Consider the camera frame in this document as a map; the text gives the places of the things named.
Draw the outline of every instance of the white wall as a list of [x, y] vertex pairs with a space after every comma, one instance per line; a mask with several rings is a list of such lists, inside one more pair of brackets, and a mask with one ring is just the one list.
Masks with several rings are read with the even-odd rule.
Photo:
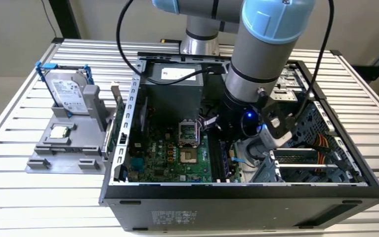
[[[119, 13], [126, 0], [71, 0], [81, 16], [83, 36], [115, 40]], [[310, 25], [297, 48], [320, 49], [328, 25], [329, 6], [317, 0]], [[159, 41], [185, 37], [186, 17], [158, 10], [151, 0], [135, 0], [125, 17], [123, 39]], [[221, 33], [221, 43], [234, 44], [234, 35]], [[369, 63], [379, 53], [379, 0], [336, 0], [336, 20], [329, 49], [338, 49], [352, 63]]]
[[[45, 1], [58, 30], [51, 5]], [[27, 76], [54, 37], [41, 0], [0, 0], [0, 76]]]

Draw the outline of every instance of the robotic arm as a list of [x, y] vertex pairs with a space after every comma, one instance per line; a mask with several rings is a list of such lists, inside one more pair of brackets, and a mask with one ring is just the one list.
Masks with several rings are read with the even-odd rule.
[[268, 148], [280, 147], [292, 138], [296, 119], [286, 118], [269, 95], [308, 27], [316, 0], [154, 0], [154, 5], [189, 15], [187, 35], [193, 38], [193, 17], [199, 27], [202, 17], [207, 18], [205, 26], [210, 26], [211, 35], [211, 21], [241, 22], [215, 123], [227, 146], [260, 135]]
[[181, 44], [182, 54], [219, 55], [218, 33], [238, 33], [239, 24], [187, 16], [187, 36]]

